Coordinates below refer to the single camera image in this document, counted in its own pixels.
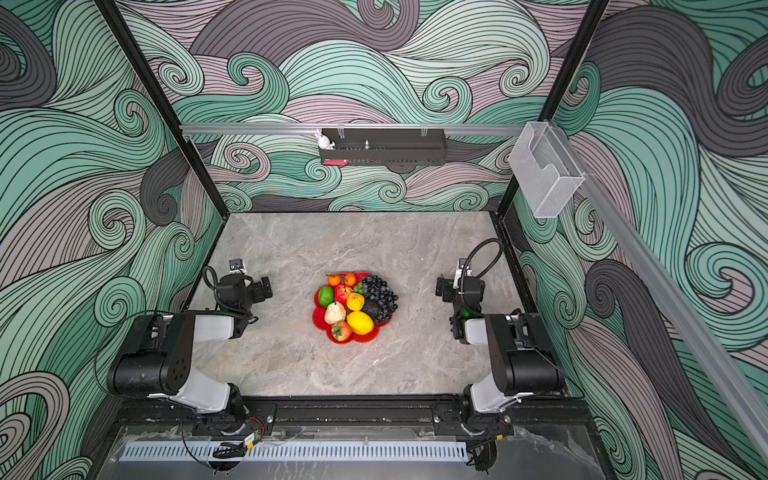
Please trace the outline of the beige fake pear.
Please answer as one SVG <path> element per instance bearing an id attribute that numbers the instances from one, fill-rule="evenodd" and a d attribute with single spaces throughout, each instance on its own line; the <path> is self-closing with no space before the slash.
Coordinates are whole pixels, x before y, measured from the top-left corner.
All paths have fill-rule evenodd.
<path id="1" fill-rule="evenodd" d="M 347 310 L 344 304 L 338 301 L 334 301 L 326 307 L 324 321 L 329 325 L 333 325 L 335 323 L 344 321 L 346 316 Z"/>

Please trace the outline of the red flower-shaped fruit bowl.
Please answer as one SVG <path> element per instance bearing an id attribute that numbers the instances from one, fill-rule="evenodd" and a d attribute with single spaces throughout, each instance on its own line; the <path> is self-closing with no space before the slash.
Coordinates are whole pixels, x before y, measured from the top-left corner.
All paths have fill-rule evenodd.
<path id="1" fill-rule="evenodd" d="M 342 273 L 337 273 L 337 274 L 333 274 L 333 275 L 340 275 L 340 276 L 342 277 L 342 283 L 341 283 L 341 284 L 345 284 L 345 283 L 344 283 L 344 277 L 345 277 L 345 275 L 346 275 L 347 273 L 353 273 L 353 274 L 356 276 L 356 278 L 357 278 L 357 283 L 356 283 L 356 284 L 358 284 L 358 283 L 362 283 L 363 279 L 364 279 L 364 278 L 366 278 L 366 277 L 367 277 L 367 276 L 369 276 L 369 275 L 375 275 L 375 274 L 371 274 L 371 273 L 369 273 L 369 272 L 367 272 L 367 271 L 358 271 L 358 272 L 342 272 Z M 372 340 L 374 340 L 374 339 L 376 338 L 376 336 L 378 335 L 378 333 L 379 333 L 380 329 L 381 329 L 383 326 L 387 325 L 387 324 L 388 324 L 388 323 L 389 323 L 389 322 L 392 320 L 392 318 L 393 318 L 393 316 L 394 316 L 394 315 L 393 315 L 393 316 L 392 316 L 392 318 L 391 318 L 391 320 L 390 320 L 388 323 L 386 323 L 386 324 L 383 324 L 383 325 L 375 325 L 375 327 L 374 327 L 374 330 L 373 330 L 371 333 L 367 334 L 367 335 L 361 336 L 361 335 L 355 335 L 354 333 L 352 333 L 352 336 L 350 337 L 350 339 L 349 339 L 347 342 L 344 342 L 344 343 L 338 343 L 338 342 L 335 342 L 335 341 L 333 340 L 333 338 L 332 338 L 332 335 L 331 335 L 331 326 L 332 326 L 332 325 L 329 325 L 329 324 L 327 324 L 327 323 L 324 321 L 324 314 L 325 314 L 325 309 L 326 309 L 326 308 L 322 308 L 322 307 L 320 307 L 320 306 L 317 304 L 317 291 L 318 291 L 319 289 L 317 289 L 317 290 L 316 290 L 316 292 L 315 292 L 315 294 L 314 294 L 314 305 L 315 305 L 315 309 L 314 309 L 314 311 L 313 311 L 313 314 L 312 314 L 312 322 L 313 322 L 313 324 L 315 325 L 315 327 L 316 327 L 316 328 L 318 328 L 319 330 L 322 330 L 322 331 L 323 331 L 323 332 L 324 332 L 324 333 L 327 335 L 327 337 L 329 338 L 329 340 L 330 340 L 331 342 L 333 342 L 334 344 L 348 344 L 348 343 L 350 343 L 350 342 L 358 342 L 358 343 L 367 343 L 367 342 L 370 342 L 370 341 L 372 341 Z"/>

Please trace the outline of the red fake apple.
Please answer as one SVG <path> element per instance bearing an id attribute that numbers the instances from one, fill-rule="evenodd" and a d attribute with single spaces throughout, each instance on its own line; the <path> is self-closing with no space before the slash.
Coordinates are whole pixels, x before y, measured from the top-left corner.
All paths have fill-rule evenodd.
<path id="1" fill-rule="evenodd" d="M 347 306 L 348 298 L 354 293 L 354 289 L 345 284 L 337 285 L 334 289 L 334 299 L 343 306 Z"/>

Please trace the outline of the yellow fake lemon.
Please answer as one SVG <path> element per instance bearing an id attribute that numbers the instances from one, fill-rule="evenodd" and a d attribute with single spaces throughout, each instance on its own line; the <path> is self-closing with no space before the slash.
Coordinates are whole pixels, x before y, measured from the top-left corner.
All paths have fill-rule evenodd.
<path id="1" fill-rule="evenodd" d="M 346 322 L 355 335 L 367 335 L 374 330 L 373 319 L 363 311 L 352 311 L 346 317 Z"/>

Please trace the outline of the dark fake grape bunch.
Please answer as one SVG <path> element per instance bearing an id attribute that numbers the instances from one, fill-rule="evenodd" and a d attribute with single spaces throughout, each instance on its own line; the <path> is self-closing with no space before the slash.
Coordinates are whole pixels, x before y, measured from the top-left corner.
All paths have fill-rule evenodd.
<path id="1" fill-rule="evenodd" d="M 377 275 L 369 275 L 363 279 L 364 298 L 372 300 L 381 307 L 380 317 L 374 321 L 375 325 L 388 323 L 395 311 L 398 309 L 397 301 L 399 297 L 393 292 L 388 282 Z"/>

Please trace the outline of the small yellow fake pear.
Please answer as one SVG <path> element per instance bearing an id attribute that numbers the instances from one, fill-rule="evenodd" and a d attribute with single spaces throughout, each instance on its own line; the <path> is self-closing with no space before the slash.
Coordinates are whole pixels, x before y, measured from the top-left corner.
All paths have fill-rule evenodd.
<path id="1" fill-rule="evenodd" d="M 362 294 L 351 293 L 346 300 L 346 306 L 351 311 L 361 311 L 365 305 L 365 298 Z"/>

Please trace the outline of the green fake lime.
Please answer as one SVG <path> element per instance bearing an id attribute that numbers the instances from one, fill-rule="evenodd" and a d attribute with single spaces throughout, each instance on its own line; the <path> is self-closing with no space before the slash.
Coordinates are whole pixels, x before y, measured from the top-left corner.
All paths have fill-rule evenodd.
<path id="1" fill-rule="evenodd" d="M 335 290 L 329 285 L 321 287 L 317 291 L 317 304 L 322 308 L 327 308 L 335 301 Z"/>

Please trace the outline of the red fake strawberry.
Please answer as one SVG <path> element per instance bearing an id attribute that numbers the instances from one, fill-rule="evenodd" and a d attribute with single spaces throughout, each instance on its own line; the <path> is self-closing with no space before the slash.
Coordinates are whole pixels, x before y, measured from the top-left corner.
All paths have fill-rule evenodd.
<path id="1" fill-rule="evenodd" d="M 352 333 L 353 331 L 346 321 L 339 321 L 331 326 L 331 335 L 335 342 L 347 342 L 352 336 Z"/>

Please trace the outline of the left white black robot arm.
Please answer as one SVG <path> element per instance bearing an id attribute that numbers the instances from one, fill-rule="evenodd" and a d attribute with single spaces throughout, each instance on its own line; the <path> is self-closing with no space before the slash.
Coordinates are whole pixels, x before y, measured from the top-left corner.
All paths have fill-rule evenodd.
<path id="1" fill-rule="evenodd" d="M 273 296 L 271 282 L 235 270 L 219 278 L 211 267 L 205 268 L 204 282 L 215 310 L 151 313 L 134 320 L 107 373 L 110 394 L 167 400 L 199 415 L 246 418 L 239 388 L 193 367 L 192 355 L 197 344 L 241 338 L 258 320 L 253 305 Z"/>

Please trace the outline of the dark fake avocado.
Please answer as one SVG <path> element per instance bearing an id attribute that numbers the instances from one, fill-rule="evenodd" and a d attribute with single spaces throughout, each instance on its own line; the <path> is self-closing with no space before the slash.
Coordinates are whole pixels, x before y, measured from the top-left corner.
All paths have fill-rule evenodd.
<path id="1" fill-rule="evenodd" d="M 366 300 L 361 311 L 376 321 L 381 315 L 381 307 L 379 304 L 372 300 Z"/>

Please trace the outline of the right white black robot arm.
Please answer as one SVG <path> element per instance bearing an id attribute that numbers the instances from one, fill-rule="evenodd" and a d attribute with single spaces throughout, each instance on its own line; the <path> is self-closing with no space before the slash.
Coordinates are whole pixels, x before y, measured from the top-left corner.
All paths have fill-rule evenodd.
<path id="1" fill-rule="evenodd" d="M 465 396 L 478 414 L 501 413 L 537 396 L 555 394 L 565 386 L 551 341 L 534 314 L 481 311 L 485 282 L 475 277 L 451 280 L 440 276 L 435 295 L 453 307 L 453 337 L 462 344 L 488 349 L 491 373 L 469 385 Z"/>

